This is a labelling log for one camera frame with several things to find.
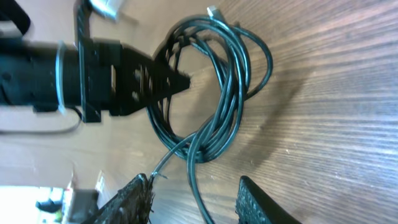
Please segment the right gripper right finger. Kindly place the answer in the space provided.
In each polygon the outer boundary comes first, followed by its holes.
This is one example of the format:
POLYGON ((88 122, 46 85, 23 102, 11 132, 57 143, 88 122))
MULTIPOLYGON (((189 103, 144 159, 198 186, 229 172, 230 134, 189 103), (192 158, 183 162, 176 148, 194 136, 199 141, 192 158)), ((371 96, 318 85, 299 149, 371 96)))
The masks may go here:
POLYGON ((236 213, 239 224, 300 224, 246 175, 239 180, 236 213))

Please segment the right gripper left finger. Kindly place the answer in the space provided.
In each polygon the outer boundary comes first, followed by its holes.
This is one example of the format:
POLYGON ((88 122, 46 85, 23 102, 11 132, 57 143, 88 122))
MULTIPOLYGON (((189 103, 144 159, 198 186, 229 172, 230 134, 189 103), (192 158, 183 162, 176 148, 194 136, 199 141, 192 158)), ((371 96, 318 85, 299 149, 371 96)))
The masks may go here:
POLYGON ((82 224, 146 224, 154 199, 154 177, 138 174, 82 224))

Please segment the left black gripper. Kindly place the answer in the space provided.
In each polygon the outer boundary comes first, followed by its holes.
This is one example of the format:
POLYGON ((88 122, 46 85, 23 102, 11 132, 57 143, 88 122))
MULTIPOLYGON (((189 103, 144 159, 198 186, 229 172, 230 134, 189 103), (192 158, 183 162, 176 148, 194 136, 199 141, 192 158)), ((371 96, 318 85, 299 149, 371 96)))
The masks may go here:
POLYGON ((109 109, 111 116, 128 116, 190 87, 188 75, 161 60, 117 40, 91 38, 90 17, 95 10, 94 1, 75 4, 83 122, 99 123, 101 112, 109 109))

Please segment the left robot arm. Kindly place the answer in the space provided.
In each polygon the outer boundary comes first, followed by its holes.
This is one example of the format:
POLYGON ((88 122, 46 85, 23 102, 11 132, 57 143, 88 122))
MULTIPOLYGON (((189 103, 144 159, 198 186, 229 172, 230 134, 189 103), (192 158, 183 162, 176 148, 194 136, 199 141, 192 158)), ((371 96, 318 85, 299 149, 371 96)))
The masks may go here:
POLYGON ((186 90, 190 79, 166 61, 152 59, 118 41, 92 39, 93 12, 116 19, 121 1, 78 1, 75 45, 28 42, 30 19, 15 1, 1 2, 1 104, 33 106, 39 112, 82 108, 82 120, 99 123, 101 113, 127 116, 186 90))

